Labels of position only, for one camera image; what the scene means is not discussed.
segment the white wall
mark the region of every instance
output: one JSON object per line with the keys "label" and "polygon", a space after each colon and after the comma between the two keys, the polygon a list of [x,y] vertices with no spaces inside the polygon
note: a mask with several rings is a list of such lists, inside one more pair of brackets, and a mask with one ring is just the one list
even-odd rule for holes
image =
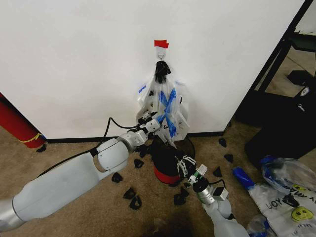
{"label": "white wall", "polygon": [[307,9],[301,21],[297,24],[295,32],[316,35],[316,1]]}
{"label": "white wall", "polygon": [[102,136],[109,116],[135,123],[154,39],[168,40],[190,132],[223,131],[302,2],[0,1],[1,92],[47,138]]}

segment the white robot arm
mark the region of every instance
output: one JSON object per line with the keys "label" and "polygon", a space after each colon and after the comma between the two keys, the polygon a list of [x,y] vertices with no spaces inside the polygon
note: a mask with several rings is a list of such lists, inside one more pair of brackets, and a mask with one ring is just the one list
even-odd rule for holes
{"label": "white robot arm", "polygon": [[[149,118],[139,126],[140,130],[129,131],[101,144],[94,152],[88,151],[70,159],[26,184],[13,198],[1,200],[0,233],[18,228],[34,218],[53,214],[101,179],[126,167],[129,153],[143,145],[149,133],[160,128],[157,120]],[[96,168],[91,153],[98,155],[98,162],[105,172]]]}
{"label": "white robot arm", "polygon": [[[0,233],[16,229],[32,219],[53,214],[93,188],[101,179],[123,169],[127,165],[129,153],[143,145],[148,140],[149,133],[160,129],[160,123],[152,119],[152,114],[144,115],[141,124],[136,130],[71,157],[56,167],[53,166],[26,184],[13,198],[0,200]],[[104,172],[95,166],[95,155]],[[195,170],[195,167],[195,160],[187,156],[178,164],[178,170],[181,170],[183,176],[193,185],[203,208],[211,217],[215,236],[249,236],[240,224],[228,219],[232,210],[226,199],[228,192],[223,189],[218,193],[204,178],[206,166],[201,165],[198,170]]]}

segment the black debris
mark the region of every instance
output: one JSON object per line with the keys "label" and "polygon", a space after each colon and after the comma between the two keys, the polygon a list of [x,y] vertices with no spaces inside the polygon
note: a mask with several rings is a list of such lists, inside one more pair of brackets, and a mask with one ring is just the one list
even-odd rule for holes
{"label": "black debris", "polygon": [[180,190],[181,190],[181,195],[182,195],[182,196],[187,197],[187,196],[189,195],[189,192],[186,191],[184,188],[181,187]]}
{"label": "black debris", "polygon": [[219,142],[219,144],[221,144],[223,147],[227,147],[225,138],[220,138],[220,139],[218,140],[218,142]]}
{"label": "black debris", "polygon": [[223,177],[222,176],[222,172],[221,172],[221,167],[217,167],[214,172],[213,172],[214,176],[216,177]]}
{"label": "black debris", "polygon": [[123,195],[123,198],[125,199],[132,199],[136,195],[135,191],[132,188],[129,188]]}
{"label": "black debris", "polygon": [[133,200],[130,202],[129,207],[138,210],[142,206],[142,201],[138,195],[136,195]]}
{"label": "black debris", "polygon": [[44,152],[46,151],[46,144],[43,144],[41,148],[37,149],[36,152]]}
{"label": "black debris", "polygon": [[119,173],[115,172],[111,180],[112,182],[119,183],[120,181],[123,180],[123,177]]}
{"label": "black debris", "polygon": [[135,159],[134,164],[135,164],[135,168],[139,169],[140,167],[143,166],[144,163],[140,159]]}
{"label": "black debris", "polygon": [[169,187],[177,187],[179,185],[179,183],[180,183],[180,180],[174,182],[173,184],[169,184]]}
{"label": "black debris", "polygon": [[230,163],[233,163],[234,161],[234,156],[232,154],[226,154],[224,155],[224,158],[229,161]]}
{"label": "black debris", "polygon": [[141,145],[136,148],[135,152],[139,152],[139,156],[143,158],[145,155],[149,153],[149,147],[146,145]]}
{"label": "black debris", "polygon": [[176,206],[180,206],[186,203],[186,198],[182,194],[176,194],[173,196],[173,203]]}
{"label": "black debris", "polygon": [[188,188],[190,187],[191,185],[189,183],[184,183],[184,187]]}
{"label": "black debris", "polygon": [[298,207],[300,205],[300,203],[297,200],[295,200],[292,194],[285,195],[282,201],[292,207]]}
{"label": "black debris", "polygon": [[227,218],[228,220],[235,219],[235,216],[231,213],[230,216]]}

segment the white plastic bag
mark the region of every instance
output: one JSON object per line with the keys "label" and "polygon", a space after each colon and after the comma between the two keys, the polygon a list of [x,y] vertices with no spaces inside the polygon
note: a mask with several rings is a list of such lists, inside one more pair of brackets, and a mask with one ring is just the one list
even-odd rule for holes
{"label": "white plastic bag", "polygon": [[252,218],[247,226],[247,232],[250,237],[277,237],[267,219],[261,214]]}
{"label": "white plastic bag", "polygon": [[270,185],[255,184],[242,168],[235,167],[233,174],[249,191],[278,237],[316,237],[315,192],[287,186],[298,202],[297,206],[291,206],[284,199],[284,193]]}
{"label": "white plastic bag", "polygon": [[159,64],[163,64],[163,69],[168,67],[164,61],[158,61],[153,78],[139,89],[137,100],[141,110],[137,113],[136,120],[146,112],[157,112],[154,118],[161,123],[161,129],[155,134],[163,142],[174,146],[174,141],[183,140],[189,131],[187,99],[184,98],[185,86],[174,82],[167,74],[158,75]]}
{"label": "white plastic bag", "polygon": [[263,177],[278,191],[288,194],[288,187],[296,187],[316,192],[316,174],[298,160],[268,156],[261,163]]}

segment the yellow band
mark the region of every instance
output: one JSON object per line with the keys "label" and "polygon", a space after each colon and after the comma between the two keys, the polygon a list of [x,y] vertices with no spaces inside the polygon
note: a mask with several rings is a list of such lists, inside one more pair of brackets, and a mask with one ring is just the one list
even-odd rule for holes
{"label": "yellow band", "polygon": [[27,143],[27,142],[31,142],[33,140],[37,140],[39,138],[39,136],[42,136],[42,134],[38,133],[35,135],[35,137],[31,138],[30,140],[27,140],[27,141],[20,141],[22,143]]}

